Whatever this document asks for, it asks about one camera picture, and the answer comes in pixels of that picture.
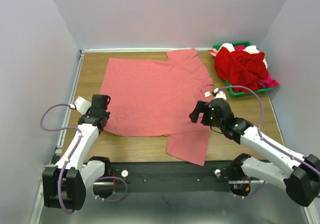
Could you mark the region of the salmon pink t-shirt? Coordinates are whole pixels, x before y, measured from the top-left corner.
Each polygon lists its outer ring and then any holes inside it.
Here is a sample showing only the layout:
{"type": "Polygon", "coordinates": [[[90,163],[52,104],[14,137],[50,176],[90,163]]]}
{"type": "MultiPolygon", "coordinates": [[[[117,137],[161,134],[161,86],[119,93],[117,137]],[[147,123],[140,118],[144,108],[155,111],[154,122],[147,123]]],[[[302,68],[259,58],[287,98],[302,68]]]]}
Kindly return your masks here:
{"type": "Polygon", "coordinates": [[[125,137],[167,137],[167,153],[202,166],[211,129],[189,117],[211,100],[213,80],[195,49],[167,60],[110,58],[100,94],[110,96],[104,130],[125,137]]]}

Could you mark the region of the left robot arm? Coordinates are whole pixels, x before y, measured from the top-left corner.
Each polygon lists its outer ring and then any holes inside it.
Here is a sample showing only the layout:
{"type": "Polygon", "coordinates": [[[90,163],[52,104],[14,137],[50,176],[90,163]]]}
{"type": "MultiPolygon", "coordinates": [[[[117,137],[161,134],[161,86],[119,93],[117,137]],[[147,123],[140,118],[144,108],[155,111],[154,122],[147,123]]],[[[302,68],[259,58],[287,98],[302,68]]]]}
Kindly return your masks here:
{"type": "Polygon", "coordinates": [[[77,110],[81,117],[74,127],[75,136],[60,160],[42,173],[43,200],[45,207],[61,208],[72,214],[80,210],[85,202],[87,189],[96,179],[110,178],[109,159],[95,157],[85,163],[92,144],[104,130],[110,113],[107,111],[111,97],[94,94],[91,101],[78,97],[74,103],[65,106],[77,110]]]}

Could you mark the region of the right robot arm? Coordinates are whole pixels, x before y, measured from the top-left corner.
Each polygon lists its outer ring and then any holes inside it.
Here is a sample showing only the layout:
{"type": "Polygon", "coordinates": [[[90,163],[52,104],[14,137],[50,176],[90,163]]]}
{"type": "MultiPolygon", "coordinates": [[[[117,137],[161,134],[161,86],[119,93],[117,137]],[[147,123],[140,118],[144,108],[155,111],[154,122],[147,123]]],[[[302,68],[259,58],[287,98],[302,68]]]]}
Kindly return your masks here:
{"type": "Polygon", "coordinates": [[[189,115],[193,123],[202,114],[201,123],[217,127],[222,134],[260,153],[267,162],[241,154],[230,167],[230,174],[240,180],[255,177],[284,190],[300,206],[308,207],[320,194],[320,160],[313,154],[304,156],[294,152],[263,134],[249,121],[235,117],[228,102],[215,98],[210,102],[198,101],[189,115]]]}

